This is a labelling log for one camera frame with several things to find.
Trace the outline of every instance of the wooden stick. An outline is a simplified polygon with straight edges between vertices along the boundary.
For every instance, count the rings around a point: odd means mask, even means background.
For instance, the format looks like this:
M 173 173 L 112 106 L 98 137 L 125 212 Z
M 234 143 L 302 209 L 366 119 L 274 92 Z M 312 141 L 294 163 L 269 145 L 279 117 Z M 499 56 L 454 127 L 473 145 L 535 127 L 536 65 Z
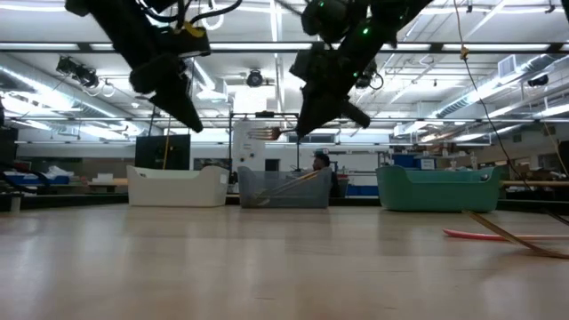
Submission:
M 448 236 L 457 237 L 461 239 L 471 239 L 471 240 L 488 240 L 488 241 L 508 241 L 503 236 L 499 235 L 487 235 L 478 234 L 471 232 L 463 232 L 451 229 L 443 229 Z M 541 241 L 541 240 L 569 240 L 569 235 L 515 235 L 517 238 L 529 241 Z
M 480 223 L 481 225 L 489 228 L 490 230 L 492 230 L 496 234 L 503 236 L 506 240 L 510 241 L 512 244 L 523 245 L 524 247 L 531 249 L 534 252 L 539 253 L 540 255 L 543 255 L 546 257 L 559 258 L 559 259 L 569 259 L 569 254 L 564 254 L 564 253 L 553 251 L 550 249 L 541 248 L 540 246 L 537 246 L 535 244 L 530 244 L 527 241 L 510 234 L 508 231 L 504 230 L 503 228 L 496 226 L 495 224 L 493 224 L 492 222 L 490 222 L 486 218 L 482 217 L 478 213 L 474 213 L 474 212 L 470 212 L 470 211 L 463 211 L 463 212 L 467 213 L 470 216 L 470 218 L 472 218 L 474 221 L 476 221 L 476 222 Z

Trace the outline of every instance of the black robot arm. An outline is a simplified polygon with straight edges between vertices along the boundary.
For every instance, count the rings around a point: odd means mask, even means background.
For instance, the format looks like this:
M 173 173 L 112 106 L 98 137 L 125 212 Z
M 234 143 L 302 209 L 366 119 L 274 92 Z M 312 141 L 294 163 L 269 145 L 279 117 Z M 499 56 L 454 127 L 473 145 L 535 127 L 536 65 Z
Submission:
M 183 16 L 173 19 L 177 30 L 153 26 L 147 12 L 161 12 L 178 3 L 179 11 L 187 9 L 182 0 L 147 0 L 144 6 L 136 0 L 67 0 L 66 9 L 80 16 L 91 14 L 132 68 L 130 81 L 134 91 L 152 93 L 150 101 L 184 123 L 195 132 L 202 123 L 188 96 L 190 80 L 183 59 L 211 53 L 203 28 L 184 23 Z
M 296 128 L 300 137 L 338 117 L 347 117 L 362 127 L 370 117 L 349 102 L 348 93 L 384 44 L 397 46 L 397 31 L 414 19 L 430 0 L 340 0 L 313 1 L 302 14 L 309 35 L 327 43 L 343 38 L 333 50 L 324 43 L 299 52 L 290 69 L 303 79 L 303 103 Z M 367 18 L 371 6 L 373 16 Z

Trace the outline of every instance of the teal plastic bin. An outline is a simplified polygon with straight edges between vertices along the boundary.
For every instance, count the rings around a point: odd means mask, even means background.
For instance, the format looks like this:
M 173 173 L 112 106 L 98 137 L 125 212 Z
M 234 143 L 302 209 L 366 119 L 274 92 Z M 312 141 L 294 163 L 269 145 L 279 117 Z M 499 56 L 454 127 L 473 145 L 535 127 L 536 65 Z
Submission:
M 381 206 L 403 212 L 490 212 L 500 194 L 500 169 L 471 172 L 376 170 Z

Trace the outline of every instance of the wooden tabletop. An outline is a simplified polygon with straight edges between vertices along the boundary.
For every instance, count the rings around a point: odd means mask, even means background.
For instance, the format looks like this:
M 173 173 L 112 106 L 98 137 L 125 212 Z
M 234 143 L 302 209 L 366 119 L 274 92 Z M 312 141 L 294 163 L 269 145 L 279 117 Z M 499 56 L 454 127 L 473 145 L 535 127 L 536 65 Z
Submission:
M 530 187 L 569 187 L 569 181 L 527 181 L 526 183 Z M 525 187 L 523 181 L 504 180 L 501 184 L 508 187 Z
M 514 233 L 567 232 L 542 214 L 485 217 Z M 567 318 L 567 261 L 442 228 L 488 232 L 464 214 L 373 207 L 22 212 L 0 218 L 0 310 L 2 320 Z

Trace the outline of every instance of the cable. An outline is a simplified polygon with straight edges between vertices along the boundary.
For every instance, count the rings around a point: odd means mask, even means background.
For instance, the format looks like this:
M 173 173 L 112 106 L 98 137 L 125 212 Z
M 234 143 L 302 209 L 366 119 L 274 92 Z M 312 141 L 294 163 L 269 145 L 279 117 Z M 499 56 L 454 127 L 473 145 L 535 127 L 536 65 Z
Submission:
M 53 89 L 50 91 L 50 93 L 54 92 L 55 89 L 59 88 L 60 85 L 63 84 L 63 81 L 65 81 L 65 79 L 67 79 L 67 78 L 68 78 L 68 76 L 64 76 L 64 77 L 60 80 L 60 82 L 59 82 L 57 85 L 55 85 L 55 86 L 53 87 Z M 31 112 L 31 110 L 29 110 L 28 112 L 26 112 L 25 114 L 23 114 L 22 116 L 20 116 L 19 118 L 17 118 L 16 120 L 13 120 L 13 121 L 21 121 L 21 119 L 22 119 L 24 116 L 27 116 L 30 112 Z M 8 129 L 11 129 L 11 128 L 14 126 L 14 124 L 15 124 L 15 123 L 12 122 L 12 124 L 8 127 Z
M 36 172 L 36 171 L 32 171 L 32 170 L 25 169 L 25 168 L 19 168 L 13 164 L 8 164 L 5 162 L 0 162 L 0 168 L 8 168 L 8 169 L 13 169 L 16 172 L 33 174 L 33 175 L 37 176 L 37 179 L 44 185 L 44 187 L 46 187 L 46 188 L 50 187 L 50 181 L 41 172 Z M 10 187 L 16 189 L 19 192 L 27 192 L 27 193 L 32 193 L 32 194 L 37 193 L 37 189 L 24 187 L 24 186 L 21 186 L 15 182 L 11 181 L 8 178 L 8 176 L 4 173 L 4 169 L 0 169 L 0 180 L 5 181 Z
M 492 126 L 492 129 L 493 129 L 494 133 L 496 134 L 496 138 L 498 139 L 498 142 L 500 144 L 500 148 L 501 148 L 502 152 L 504 153 L 504 156 L 506 157 L 506 160 L 507 160 L 506 162 L 509 165 L 509 168 L 516 174 L 516 176 L 521 181 L 524 182 L 524 186 L 532 192 L 532 194 L 534 195 L 536 200 L 541 200 L 538 193 L 529 186 L 529 184 L 527 183 L 527 180 L 516 170 L 516 167 L 514 166 L 513 162 L 511 161 L 511 159 L 509 157 L 508 151 L 506 151 L 506 148 L 504 147 L 504 144 L 501 140 L 500 134 L 498 133 L 496 126 L 492 122 L 492 118 L 490 117 L 490 114 L 488 113 L 488 108 L 486 107 L 484 100 L 482 99 L 482 97 L 478 93 L 478 87 L 477 87 L 476 81 L 474 81 L 474 77 L 472 76 L 472 73 L 470 72 L 470 67 L 469 67 L 469 63 L 468 63 L 469 49 L 464 46 L 464 42 L 463 42 L 463 38 L 462 38 L 461 16 L 459 14 L 458 5 L 456 4 L 456 0 L 453 0 L 453 2 L 454 2 L 454 9 L 456 11 L 456 18 L 457 18 L 457 21 L 459 24 L 459 36 L 461 38 L 461 60 L 464 61 L 464 65 L 466 66 L 466 70 L 469 73 L 469 78 L 470 78 L 470 81 L 472 82 L 472 86 L 474 87 L 474 89 L 477 93 L 478 100 L 480 101 L 480 103 L 484 107 L 484 112 L 486 114 L 486 118 L 488 119 L 488 123 Z M 551 218 L 558 220 L 559 222 L 569 226 L 569 220 L 566 220 L 565 218 L 561 217 L 560 215 L 553 213 L 553 212 L 550 212 L 549 210 L 543 209 L 543 211 L 545 213 L 547 213 Z
M 557 158 L 559 159 L 559 163 L 561 163 L 561 167 L 563 168 L 563 171 L 565 172 L 565 176 L 567 178 L 569 178 L 569 172 L 567 172 L 567 168 L 565 168 L 565 163 L 563 162 L 563 158 L 561 157 L 561 154 L 559 153 L 559 144 L 553 140 L 553 136 L 551 135 L 551 132 L 549 131 L 548 124 L 543 124 L 543 126 L 545 127 L 545 131 L 548 133 L 548 137 L 551 140 L 551 143 L 553 144 L 553 149 L 555 149 L 555 153 L 557 154 Z
M 182 2 L 183 4 L 183 0 L 178 0 L 178 13 L 176 15 L 173 16 L 162 16 L 159 14 L 156 14 L 154 12 L 152 12 L 152 10 L 147 7 L 145 4 L 143 4 L 141 1 L 139 1 L 139 5 L 142 8 L 142 10 L 144 10 L 144 13 L 146 13 L 146 15 L 148 15 L 150 18 L 158 21 L 158 22 L 163 22 L 163 23 L 172 23 L 172 22 L 177 22 L 177 24 L 180 23 L 180 19 L 182 19 L 182 26 L 183 26 L 183 20 L 186 17 L 186 12 L 188 12 L 189 9 L 189 4 L 191 3 L 191 0 L 188 1 L 188 3 L 186 5 L 183 5 L 180 9 L 180 2 Z
M 383 81 L 383 76 L 381 76 L 379 73 L 377 73 L 377 71 L 375 71 L 375 75 L 378 76 L 381 79 L 381 85 L 379 87 L 373 87 L 371 84 L 369 85 L 370 88 L 374 89 L 375 91 L 378 91 L 379 89 L 383 88 L 383 85 L 385 84 L 385 81 Z
M 164 150 L 164 161 L 162 170 L 166 170 L 166 162 L 168 161 L 168 148 L 170 147 L 170 125 L 172 124 L 172 115 L 168 118 L 168 131 L 166 132 L 166 148 Z
M 197 21 L 199 21 L 201 19 L 216 17 L 216 16 L 219 16 L 221 14 L 232 12 L 235 9 L 237 9 L 237 7 L 239 5 L 241 5 L 242 2 L 243 2 L 243 0 L 237 0 L 237 1 L 235 1 L 234 4 L 230 5 L 227 8 L 219 9 L 219 10 L 212 11 L 212 12 L 200 13 L 196 17 L 192 18 L 192 20 L 190 20 L 189 23 L 191 23 L 193 25 L 194 23 L 196 23 Z
M 152 124 L 154 123 L 154 115 L 156 114 L 156 105 L 152 108 L 152 116 L 150 116 L 150 127 L 148 128 L 148 136 L 152 134 Z

